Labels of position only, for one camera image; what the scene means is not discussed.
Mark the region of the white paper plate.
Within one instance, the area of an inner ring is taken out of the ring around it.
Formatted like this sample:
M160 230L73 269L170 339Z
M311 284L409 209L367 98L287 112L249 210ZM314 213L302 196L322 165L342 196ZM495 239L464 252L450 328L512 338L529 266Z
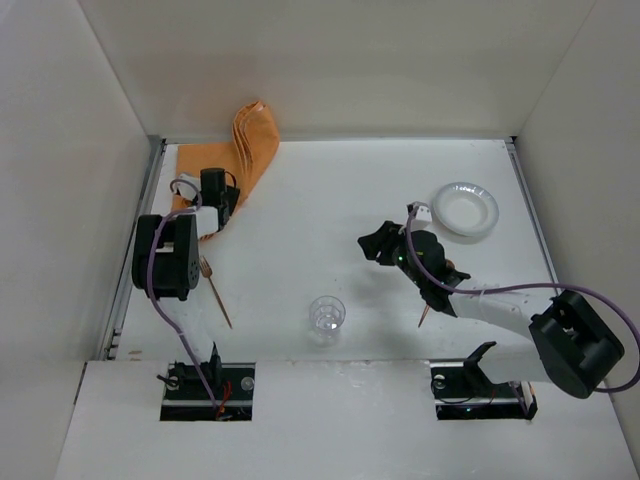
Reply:
M468 182L441 187L433 198L432 210L440 222L455 234L481 237L499 220L499 206L485 188Z

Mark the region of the orange cloth napkin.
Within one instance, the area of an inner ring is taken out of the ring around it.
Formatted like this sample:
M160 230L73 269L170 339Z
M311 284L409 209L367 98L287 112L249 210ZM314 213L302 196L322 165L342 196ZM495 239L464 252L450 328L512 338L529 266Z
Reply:
M240 207L274 159L280 135L270 108L262 101L242 107L231 132L230 142L179 146L175 174L198 178L205 168L224 168L237 180Z

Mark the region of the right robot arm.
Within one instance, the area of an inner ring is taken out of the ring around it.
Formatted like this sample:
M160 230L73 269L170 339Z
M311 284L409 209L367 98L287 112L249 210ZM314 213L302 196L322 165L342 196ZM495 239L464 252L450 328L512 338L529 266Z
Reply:
M579 399L600 384L625 354L621 341L588 302L588 294L563 287L556 296L533 288L486 287L457 270L444 246L428 230L408 230L392 221L358 238L364 257L396 267L417 287L433 311L478 320L527 340L525 350L502 352L482 343L465 358L476 386L510 381L552 383Z

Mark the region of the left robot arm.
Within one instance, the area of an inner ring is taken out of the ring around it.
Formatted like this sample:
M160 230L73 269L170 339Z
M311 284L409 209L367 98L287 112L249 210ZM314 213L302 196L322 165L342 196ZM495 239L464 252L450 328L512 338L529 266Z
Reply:
M201 278L199 242L226 227L238 204L240 189L235 176L220 167L205 168L198 176L181 174L170 182L170 189L187 205L165 215L138 217L132 282L177 334L196 377L214 390L221 384L215 345L197 341L202 323L181 312L180 305Z

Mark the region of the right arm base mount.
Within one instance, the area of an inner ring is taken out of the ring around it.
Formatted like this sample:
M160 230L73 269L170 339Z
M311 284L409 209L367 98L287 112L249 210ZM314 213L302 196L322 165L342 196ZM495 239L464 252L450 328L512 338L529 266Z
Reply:
M530 383L494 384L462 360L430 364L430 389L440 421L532 420L538 412Z

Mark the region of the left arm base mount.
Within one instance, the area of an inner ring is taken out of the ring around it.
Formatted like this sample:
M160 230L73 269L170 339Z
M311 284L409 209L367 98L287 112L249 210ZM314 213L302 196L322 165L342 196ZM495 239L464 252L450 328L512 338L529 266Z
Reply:
M164 384L160 420L165 422L245 422L253 416L256 365L223 363L201 367L206 388L192 365L175 363L158 375Z

